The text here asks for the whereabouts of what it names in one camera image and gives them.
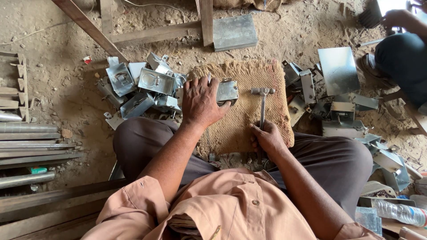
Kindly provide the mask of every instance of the dusty ground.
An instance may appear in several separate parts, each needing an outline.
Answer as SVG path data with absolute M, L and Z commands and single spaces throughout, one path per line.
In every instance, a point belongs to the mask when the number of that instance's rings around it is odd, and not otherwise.
M 133 1 L 137 4 L 170 4 L 184 11 L 186 21 L 198 18 L 193 1 Z M 88 12 L 92 2 L 82 2 L 82 10 Z M 259 44 L 256 47 L 233 50 L 228 52 L 229 54 L 213 53 L 211 48 L 203 48 L 202 41 L 198 39 L 200 36 L 126 46 L 120 50 L 130 61 L 135 62 L 144 61 L 151 51 L 158 55 L 177 56 L 178 59 L 170 59 L 169 63 L 181 73 L 187 73 L 202 62 L 221 63 L 232 58 L 245 60 L 245 55 L 251 58 L 276 58 L 279 61 L 286 59 L 308 68 L 318 62 L 319 48 L 351 46 L 355 58 L 374 52 L 374 46 L 360 49 L 354 47 L 360 42 L 378 39 L 384 35 L 380 28 L 363 29 L 357 26 L 354 16 L 363 11 L 363 6 L 364 3 L 360 0 L 306 0 L 282 5 L 276 13 L 253 12 Z M 127 14 L 114 17 L 114 26 L 119 33 L 165 26 L 166 20 L 182 23 L 181 13 L 165 6 L 125 6 L 125 9 Z M 246 13 L 250 11 L 214 10 L 214 18 Z M 88 13 L 88 17 L 101 27 L 97 7 Z M 14 36 L 21 38 L 67 21 L 69 18 L 49 0 L 3 0 L 0 5 L 0 42 L 9 43 Z M 113 109 L 109 103 L 101 101 L 102 95 L 95 86 L 97 78 L 94 76 L 95 73 L 106 75 L 104 69 L 107 66 L 107 55 L 104 50 L 74 23 L 55 26 L 12 44 L 0 45 L 0 50 L 23 53 L 28 59 L 30 97 L 37 97 L 45 102 L 36 106 L 30 114 L 35 116 L 39 123 L 55 121 L 59 127 L 72 130 L 73 139 L 83 143 L 83 151 L 87 154 L 85 158 L 65 165 L 66 170 L 59 173 L 56 180 L 48 183 L 44 189 L 53 190 L 107 180 L 115 163 L 115 156 L 111 147 L 113 131 L 104 121 L 103 113 L 113 112 Z M 82 58 L 88 55 L 92 56 L 93 61 L 86 65 Z M 43 64 L 43 67 L 37 67 L 38 63 Z M 0 77 L 9 75 L 8 71 L 8 68 L 2 68 Z M 382 87 L 381 84 L 366 80 L 360 70 L 358 73 L 362 95 L 377 97 L 384 91 L 378 88 Z M 415 125 L 403 112 L 402 101 L 389 102 L 378 111 L 361 112 L 358 118 L 366 126 L 374 126 L 371 133 L 381 135 L 390 143 L 400 146 L 400 154 L 410 165 L 420 167 L 419 171 L 426 169 L 427 137 L 413 136 L 406 131 Z M 301 123 L 298 129 L 304 132 L 319 132 L 319 124 Z

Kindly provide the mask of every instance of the water bottle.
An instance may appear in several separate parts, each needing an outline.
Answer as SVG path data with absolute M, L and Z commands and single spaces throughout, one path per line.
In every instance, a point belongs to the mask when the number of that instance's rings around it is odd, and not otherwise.
M 402 204 L 393 204 L 383 200 L 374 199 L 373 208 L 377 209 L 379 217 L 393 218 L 400 222 L 425 227 L 427 225 L 427 211 Z

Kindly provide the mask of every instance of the foot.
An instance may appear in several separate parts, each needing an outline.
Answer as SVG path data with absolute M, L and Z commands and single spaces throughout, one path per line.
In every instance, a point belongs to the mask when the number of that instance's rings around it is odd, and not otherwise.
M 368 73 L 371 77 L 382 82 L 385 86 L 389 88 L 395 88 L 398 86 L 397 83 L 395 83 L 386 73 L 377 68 L 374 55 L 369 53 L 365 54 L 362 57 L 362 67 L 365 73 Z

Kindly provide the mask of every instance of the man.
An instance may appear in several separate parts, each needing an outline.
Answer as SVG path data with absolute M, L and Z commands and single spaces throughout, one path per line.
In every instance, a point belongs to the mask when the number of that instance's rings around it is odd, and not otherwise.
M 418 0 L 427 12 L 425 0 Z M 362 57 L 366 73 L 389 88 L 399 86 L 421 114 L 427 115 L 427 24 L 407 10 L 391 10 L 381 19 L 385 29 L 398 26 L 404 34 L 391 35 Z
M 134 182 L 114 193 L 83 239 L 382 239 L 354 222 L 372 170 L 358 141 L 295 133 L 288 149 L 275 124 L 254 124 L 258 144 L 277 167 L 219 170 L 192 152 L 205 129 L 228 112 L 218 107 L 219 79 L 184 85 L 183 121 L 128 119 L 114 150 Z

